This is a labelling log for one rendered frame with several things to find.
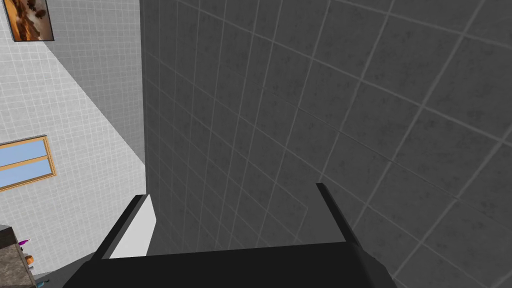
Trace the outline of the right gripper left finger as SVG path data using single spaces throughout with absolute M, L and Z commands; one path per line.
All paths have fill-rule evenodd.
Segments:
M 156 225 L 149 194 L 137 194 L 110 229 L 91 260 L 138 258 L 147 255 Z

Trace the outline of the wood-framed window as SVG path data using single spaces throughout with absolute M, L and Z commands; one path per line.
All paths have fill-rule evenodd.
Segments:
M 0 193 L 56 175 L 46 135 L 0 143 Z

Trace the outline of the brown stone counter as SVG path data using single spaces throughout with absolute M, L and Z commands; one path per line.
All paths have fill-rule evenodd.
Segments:
M 37 288 L 11 226 L 0 224 L 0 288 Z

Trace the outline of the orange and brown wall picture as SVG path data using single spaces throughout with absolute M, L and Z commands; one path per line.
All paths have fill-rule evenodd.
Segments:
M 47 0 L 1 0 L 12 39 L 16 43 L 53 42 Z

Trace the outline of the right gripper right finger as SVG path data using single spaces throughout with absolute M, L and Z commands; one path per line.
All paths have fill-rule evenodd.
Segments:
M 345 189 L 336 186 L 331 190 L 323 182 L 315 184 L 309 200 L 306 215 L 298 231 L 297 243 L 359 243 L 354 220 L 362 208 L 361 201 Z

